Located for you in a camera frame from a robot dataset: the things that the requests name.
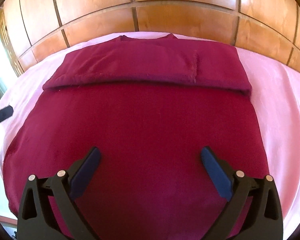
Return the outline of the dark red knit garment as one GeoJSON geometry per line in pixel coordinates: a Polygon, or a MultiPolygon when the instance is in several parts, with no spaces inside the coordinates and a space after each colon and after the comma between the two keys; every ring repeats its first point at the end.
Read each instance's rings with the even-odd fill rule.
{"type": "Polygon", "coordinates": [[[203,147],[247,176],[269,172],[251,90],[223,43],[120,36],[73,51],[6,152],[10,210],[31,174],[53,176],[97,147],[101,163],[76,203],[102,239],[199,239],[226,203],[203,147]]]}

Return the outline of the pink bed sheet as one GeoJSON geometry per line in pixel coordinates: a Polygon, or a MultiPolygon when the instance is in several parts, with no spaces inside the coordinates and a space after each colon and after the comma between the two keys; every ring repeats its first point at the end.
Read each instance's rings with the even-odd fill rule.
{"type": "MultiPolygon", "coordinates": [[[[66,54],[118,37],[109,34],[61,50],[34,65],[8,87],[0,109],[12,106],[11,118],[0,124],[0,177],[7,148],[42,93],[42,86],[66,54]]],[[[252,86],[255,108],[270,174],[278,188],[283,212],[283,237],[300,225],[300,73],[266,56],[238,49],[252,86]]]]}

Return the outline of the wooden panelled wardrobe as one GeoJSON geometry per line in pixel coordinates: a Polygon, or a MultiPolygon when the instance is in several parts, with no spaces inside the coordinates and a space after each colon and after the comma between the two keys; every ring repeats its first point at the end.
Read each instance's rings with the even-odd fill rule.
{"type": "Polygon", "coordinates": [[[0,39],[16,75],[60,50],[129,31],[215,40],[300,72],[297,0],[4,0],[0,5],[0,39]]]}

